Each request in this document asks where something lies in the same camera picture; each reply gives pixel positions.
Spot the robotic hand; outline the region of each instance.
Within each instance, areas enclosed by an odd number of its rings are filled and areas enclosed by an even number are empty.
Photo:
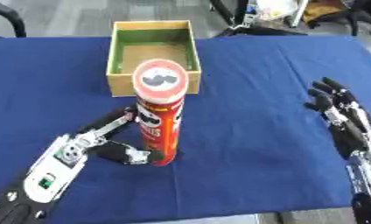
[[[93,152],[125,165],[163,159],[159,151],[138,150],[108,140],[136,117],[136,106],[116,109],[73,136],[58,137],[27,172],[0,194],[0,224],[42,223]]]
[[[352,182],[354,216],[359,224],[371,224],[371,117],[356,98],[338,82],[323,78],[313,82],[308,94],[327,122],[339,154],[347,161]]]

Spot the wooden box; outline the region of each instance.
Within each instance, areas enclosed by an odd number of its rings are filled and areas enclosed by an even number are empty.
[[[150,59],[178,62],[189,75],[187,93],[199,92],[200,62],[190,21],[115,22],[107,66],[112,95],[135,95],[131,75]]]

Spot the floor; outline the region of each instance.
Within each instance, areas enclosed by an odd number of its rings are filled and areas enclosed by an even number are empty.
[[[110,36],[112,22],[122,20],[191,19],[198,39],[211,38],[224,28],[225,23],[209,11],[208,1],[202,0],[0,0],[17,10],[26,23],[30,37]],[[223,0],[229,9],[235,0]],[[350,33],[344,24],[323,24],[309,30],[303,24],[297,28],[311,35]],[[371,52],[371,26],[360,25],[359,39]],[[0,35],[12,37],[7,21],[0,17]],[[276,224],[275,214],[240,215],[226,218],[170,221],[167,224]],[[350,208],[282,213],[286,224],[352,224]]]

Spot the red can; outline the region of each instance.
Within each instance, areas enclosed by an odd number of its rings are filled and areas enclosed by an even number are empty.
[[[174,61],[152,59],[136,68],[132,81],[143,145],[163,152],[154,165],[167,165],[176,156],[188,74]]]

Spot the can lid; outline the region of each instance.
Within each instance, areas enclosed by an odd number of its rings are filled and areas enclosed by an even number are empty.
[[[166,104],[178,101],[188,89],[188,74],[178,63],[151,59],[139,65],[132,75],[136,94],[147,102]]]

